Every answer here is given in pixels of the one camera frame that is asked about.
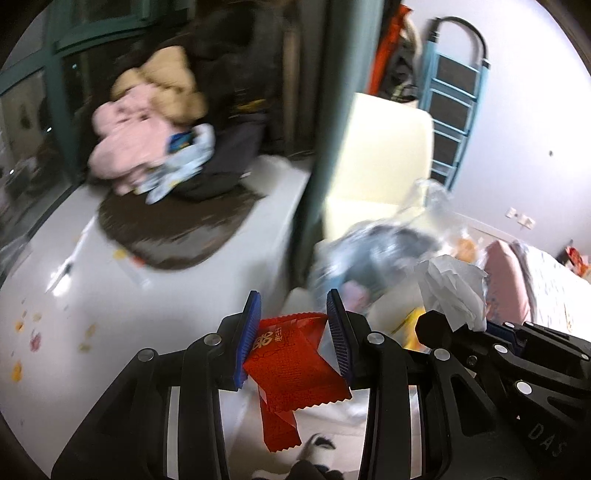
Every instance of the pink stuffed toy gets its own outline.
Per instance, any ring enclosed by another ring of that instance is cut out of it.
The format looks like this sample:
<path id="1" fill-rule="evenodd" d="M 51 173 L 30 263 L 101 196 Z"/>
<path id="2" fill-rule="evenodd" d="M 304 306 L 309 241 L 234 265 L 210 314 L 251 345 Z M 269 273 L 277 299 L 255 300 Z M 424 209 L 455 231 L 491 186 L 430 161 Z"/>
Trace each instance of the pink stuffed toy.
<path id="1" fill-rule="evenodd" d="M 120 100 L 98 107 L 92 116 L 103 140 L 92 151 L 88 165 L 99 178 L 117 179 L 117 194 L 133 190 L 145 179 L 147 169 L 166 161 L 168 139 L 178 131 L 152 108 L 156 91 L 149 83 L 137 85 Z"/>

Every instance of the black ladder handle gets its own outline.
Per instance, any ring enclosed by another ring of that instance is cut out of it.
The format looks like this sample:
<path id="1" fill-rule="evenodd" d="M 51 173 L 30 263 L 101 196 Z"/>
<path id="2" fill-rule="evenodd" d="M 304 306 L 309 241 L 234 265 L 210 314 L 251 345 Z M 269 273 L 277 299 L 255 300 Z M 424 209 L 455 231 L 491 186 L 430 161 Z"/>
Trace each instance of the black ladder handle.
<path id="1" fill-rule="evenodd" d="M 435 20 L 433 20 L 433 24 L 431 25 L 431 31 L 429 32 L 429 41 L 437 43 L 437 41 L 439 40 L 439 27 L 444 22 L 452 22 L 452 23 L 464 25 L 464 27 L 467 27 L 470 30 L 472 30 L 472 32 L 474 32 L 474 35 L 476 35 L 478 37 L 478 39 L 480 40 L 480 42 L 482 43 L 482 64 L 484 66 L 488 67 L 489 66 L 488 46 L 486 45 L 486 41 L 484 39 L 484 36 L 480 33 L 480 31 L 474 25 L 472 25 L 470 22 L 464 20 L 463 18 L 443 17 L 443 18 L 436 18 Z"/>

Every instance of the bedsheet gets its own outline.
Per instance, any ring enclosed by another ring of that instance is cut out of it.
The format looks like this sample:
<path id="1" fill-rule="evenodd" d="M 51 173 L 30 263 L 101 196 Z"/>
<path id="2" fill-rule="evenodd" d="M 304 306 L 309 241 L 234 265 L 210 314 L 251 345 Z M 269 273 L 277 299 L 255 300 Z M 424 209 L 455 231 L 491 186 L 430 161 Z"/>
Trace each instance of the bedsheet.
<path id="1" fill-rule="evenodd" d="M 537 248 L 516 241 L 511 249 L 523 270 L 532 322 L 591 341 L 591 284 Z"/>

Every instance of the white wall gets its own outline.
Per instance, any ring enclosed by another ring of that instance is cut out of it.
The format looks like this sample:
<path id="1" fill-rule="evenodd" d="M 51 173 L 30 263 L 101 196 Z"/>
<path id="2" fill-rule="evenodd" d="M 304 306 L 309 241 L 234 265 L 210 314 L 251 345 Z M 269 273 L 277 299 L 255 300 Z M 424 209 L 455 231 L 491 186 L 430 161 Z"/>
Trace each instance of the white wall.
<path id="1" fill-rule="evenodd" d="M 488 42 L 492 69 L 453 189 L 456 210 L 551 254 L 571 238 L 591 254 L 591 79 L 558 24 L 535 0 L 404 3 L 423 37 L 430 19 L 454 15 Z M 442 26 L 442 53 L 470 62 L 472 48 L 461 27 Z M 535 229 L 507 219 L 509 207 Z"/>

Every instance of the white table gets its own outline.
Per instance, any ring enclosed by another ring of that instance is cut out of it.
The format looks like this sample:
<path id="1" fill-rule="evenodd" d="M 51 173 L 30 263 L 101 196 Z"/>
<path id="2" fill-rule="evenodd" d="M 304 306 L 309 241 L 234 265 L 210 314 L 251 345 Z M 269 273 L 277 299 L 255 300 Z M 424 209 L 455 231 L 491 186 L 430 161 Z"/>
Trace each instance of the white table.
<path id="1" fill-rule="evenodd" d="M 95 214 L 103 190 L 77 189 L 35 234 L 32 253 L 0 290 L 0 410 L 46 474 L 88 411 L 140 349 L 167 353 L 187 348 L 217 330 L 223 317 L 241 312 L 250 290 L 261 292 L 265 314 L 278 313 L 286 294 L 282 269 L 291 219 L 309 174 L 276 160 L 258 160 L 256 174 L 274 179 L 274 186 L 237 233 L 196 267 L 176 272 L 143 269 L 151 284 L 147 289 L 121 268 L 113 257 L 117 246 L 95 223 L 69 289 L 46 293 L 52 273 L 72 253 Z M 24 327 L 17 332 L 15 323 L 25 311 Z M 41 315 L 38 322 L 36 314 Z M 93 324 L 96 332 L 87 340 Z M 41 333 L 37 352 L 30 350 L 33 330 Z M 81 343 L 90 350 L 80 351 Z M 14 382 L 11 372 L 17 361 L 22 362 L 22 380 Z M 231 445 L 245 399 L 228 394 L 221 401 Z"/>

